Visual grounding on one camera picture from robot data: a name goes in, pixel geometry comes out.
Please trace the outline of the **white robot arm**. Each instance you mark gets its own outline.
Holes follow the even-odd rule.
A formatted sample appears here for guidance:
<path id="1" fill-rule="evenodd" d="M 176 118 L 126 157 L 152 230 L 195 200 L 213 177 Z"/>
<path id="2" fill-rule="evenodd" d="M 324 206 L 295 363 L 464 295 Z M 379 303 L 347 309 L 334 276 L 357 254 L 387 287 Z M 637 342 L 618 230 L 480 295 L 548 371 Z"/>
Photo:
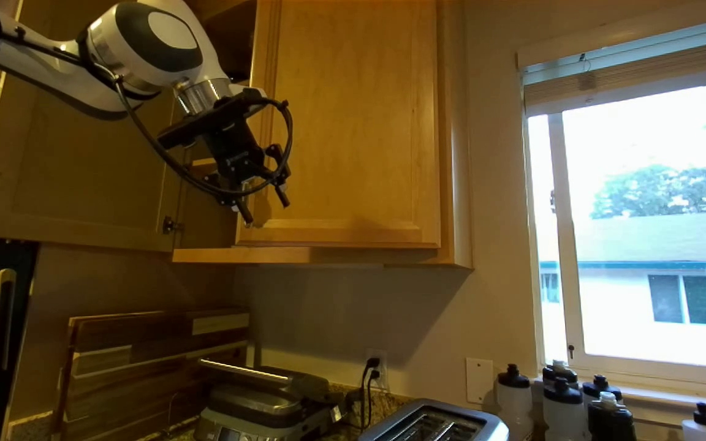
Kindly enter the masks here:
<path id="1" fill-rule="evenodd" d="M 75 38 L 50 38 L 0 11 L 0 69 L 99 118 L 129 118 L 188 186 L 253 219 L 244 199 L 290 178 L 292 142 L 262 146 L 248 120 L 286 101 L 230 87 L 216 45 L 184 0 L 117 0 Z"/>

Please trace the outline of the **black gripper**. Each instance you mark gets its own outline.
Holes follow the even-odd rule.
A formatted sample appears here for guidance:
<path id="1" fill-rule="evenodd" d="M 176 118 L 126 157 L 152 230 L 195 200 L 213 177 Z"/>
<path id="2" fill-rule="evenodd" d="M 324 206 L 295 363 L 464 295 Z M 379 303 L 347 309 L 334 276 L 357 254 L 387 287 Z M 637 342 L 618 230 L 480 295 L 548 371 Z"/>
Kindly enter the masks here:
<path id="1" fill-rule="evenodd" d="M 211 110 L 188 115 L 166 128 L 157 137 L 157 153 L 193 188 L 209 194 L 216 204 L 230 206 L 244 223 L 253 213 L 244 204 L 249 194 L 271 186 L 280 204 L 290 206 L 284 181 L 290 178 L 292 139 L 282 145 L 259 145 L 248 120 L 264 108 L 274 108 L 295 135 L 286 101 L 262 96 L 257 87 L 243 87 L 238 96 L 220 98 Z M 211 151 L 216 172 L 211 177 L 190 173 L 187 166 L 166 157 L 171 146 L 188 146 L 202 139 Z"/>

